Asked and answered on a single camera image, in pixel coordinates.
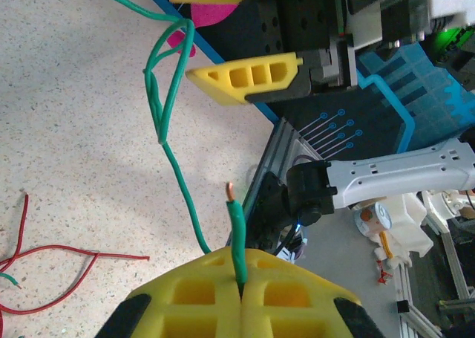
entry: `robotic arm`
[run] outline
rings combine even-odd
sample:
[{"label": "robotic arm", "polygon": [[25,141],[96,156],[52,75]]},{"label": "robotic arm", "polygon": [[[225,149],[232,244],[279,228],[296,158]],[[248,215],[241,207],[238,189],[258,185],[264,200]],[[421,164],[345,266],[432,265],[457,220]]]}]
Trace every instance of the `robotic arm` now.
[{"label": "robotic arm", "polygon": [[248,221],[250,247],[272,251],[286,226],[373,198],[475,187],[475,128],[426,149],[356,161],[317,160],[292,166],[286,185],[258,197]]}]

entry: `red component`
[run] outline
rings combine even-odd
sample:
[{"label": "red component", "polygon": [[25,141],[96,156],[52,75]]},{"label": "red component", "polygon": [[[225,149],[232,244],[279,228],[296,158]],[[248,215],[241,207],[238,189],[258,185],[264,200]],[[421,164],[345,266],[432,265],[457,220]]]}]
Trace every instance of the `red component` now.
[{"label": "red component", "polygon": [[381,276],[387,277],[387,278],[389,278],[389,279],[390,279],[391,277],[393,277],[393,275],[391,275],[390,273],[387,273],[386,271],[381,271]]},{"label": "red component", "polygon": [[79,277],[79,280],[77,280],[77,283],[73,287],[71,287],[68,291],[63,293],[63,295],[60,296],[58,299],[55,299],[54,301],[46,305],[43,305],[38,308],[34,308],[32,310],[21,311],[21,310],[13,310],[12,308],[8,308],[0,304],[0,338],[3,337],[3,319],[1,316],[2,311],[10,313],[10,314],[24,315],[24,314],[30,314],[30,313],[37,313],[37,312],[46,310],[47,308],[53,307],[54,305],[60,303],[62,300],[68,298],[78,288],[78,286],[82,283],[82,281],[84,281],[89,271],[91,271],[91,268],[93,267],[94,263],[96,262],[98,258],[101,258],[101,257],[102,258],[121,258],[121,259],[131,259],[131,260],[149,260],[150,259],[150,256],[98,253],[97,251],[76,249],[75,247],[69,247],[66,245],[45,245],[43,247],[35,247],[34,249],[27,250],[20,254],[20,250],[22,249],[22,242],[23,242],[24,223],[26,222],[26,218],[27,218],[27,210],[28,210],[28,195],[25,195],[24,204],[23,204],[23,214],[22,214],[22,219],[20,221],[20,230],[18,234],[18,241],[16,243],[15,253],[13,254],[11,258],[5,259],[2,262],[0,262],[0,265],[4,264],[4,266],[0,269],[0,273],[3,273],[7,268],[9,268],[15,262],[15,260],[20,259],[27,255],[36,253],[41,250],[48,250],[48,249],[69,250],[69,251],[74,251],[75,253],[93,256],[93,258],[91,262],[89,263],[88,267],[86,267],[84,273],[82,273],[81,277]]}]

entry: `green wire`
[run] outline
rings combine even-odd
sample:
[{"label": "green wire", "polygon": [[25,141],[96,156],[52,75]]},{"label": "green wire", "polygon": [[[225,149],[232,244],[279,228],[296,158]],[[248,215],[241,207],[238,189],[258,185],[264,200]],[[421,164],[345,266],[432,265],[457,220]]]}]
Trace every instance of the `green wire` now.
[{"label": "green wire", "polygon": [[18,286],[18,281],[16,281],[12,276],[8,275],[7,273],[0,273],[0,277],[6,278],[12,284],[14,284],[15,286]]},{"label": "green wire", "polygon": [[[182,192],[183,198],[186,202],[186,206],[188,207],[188,211],[190,213],[191,222],[193,223],[194,234],[196,235],[201,250],[205,254],[210,253],[211,250],[206,244],[205,238],[203,237],[203,233],[201,232],[200,222],[198,221],[198,216],[193,204],[193,199],[191,198],[188,187],[186,186],[185,179],[183,178],[183,174],[180,170],[180,165],[178,164],[177,159],[173,155],[170,146],[166,142],[166,138],[168,135],[168,127],[170,126],[171,113],[173,111],[173,105],[177,96],[178,87],[185,73],[186,63],[188,62],[189,54],[191,48],[193,47],[193,21],[188,19],[180,19],[176,16],[153,13],[139,5],[134,4],[129,0],[114,1],[119,2],[125,7],[131,9],[132,11],[139,13],[140,15],[145,16],[149,19],[173,22],[173,24],[169,26],[163,33],[163,35],[158,39],[157,43],[155,44],[150,53],[150,56],[148,57],[145,70],[143,71],[145,76],[145,89],[147,92],[148,105],[150,106],[151,116],[154,121],[155,132],[158,136],[158,143],[162,145],[166,157],[170,161],[171,167],[173,168],[173,171],[177,178],[178,186],[180,187],[180,191]],[[167,38],[170,37],[173,32],[179,29],[185,29],[185,39],[177,47],[172,48],[171,50],[165,51],[163,53],[159,53],[162,46],[166,43]],[[171,80],[170,89],[168,90],[165,104],[162,105],[159,97],[157,78],[153,74],[152,70],[162,59],[171,56],[172,54],[178,51],[181,51],[180,59],[178,60],[177,69],[175,70],[173,78]]]},{"label": "green wire", "polygon": [[229,217],[231,218],[231,255],[232,263],[235,267],[237,288],[239,294],[243,295],[244,284],[247,282],[246,267],[246,221],[244,218],[243,207],[238,201],[226,202]]}]

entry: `copper wire tip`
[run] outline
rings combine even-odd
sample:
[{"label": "copper wire tip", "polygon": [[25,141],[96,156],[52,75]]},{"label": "copper wire tip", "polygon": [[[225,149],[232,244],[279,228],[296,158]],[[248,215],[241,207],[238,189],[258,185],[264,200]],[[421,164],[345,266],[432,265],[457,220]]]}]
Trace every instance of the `copper wire tip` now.
[{"label": "copper wire tip", "polygon": [[226,183],[226,195],[228,196],[228,201],[234,202],[235,191],[231,182]]}]

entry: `white table surface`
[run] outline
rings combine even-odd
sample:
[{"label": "white table surface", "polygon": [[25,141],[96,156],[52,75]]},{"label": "white table surface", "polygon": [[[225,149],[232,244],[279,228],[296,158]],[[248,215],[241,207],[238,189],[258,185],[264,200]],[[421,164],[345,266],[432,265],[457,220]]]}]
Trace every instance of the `white table surface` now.
[{"label": "white table surface", "polygon": [[[0,256],[15,249],[25,191],[23,250],[66,244],[151,257],[100,259],[56,307],[4,313],[4,338],[93,337],[131,290],[201,255],[145,98],[142,69],[165,25],[112,0],[0,5]],[[156,68],[162,95],[176,61]],[[189,68],[209,63],[198,51]],[[220,107],[183,81],[168,138],[212,249],[229,234],[224,183],[234,181],[243,199],[271,130],[255,107]],[[0,303],[43,305],[88,262],[61,251],[20,259],[8,273],[23,290],[1,279]]]},{"label": "white table surface", "polygon": [[338,209],[324,215],[307,228],[307,237],[297,265],[352,291],[385,337],[400,337],[395,280],[377,282],[376,246],[358,231],[353,212]]}]

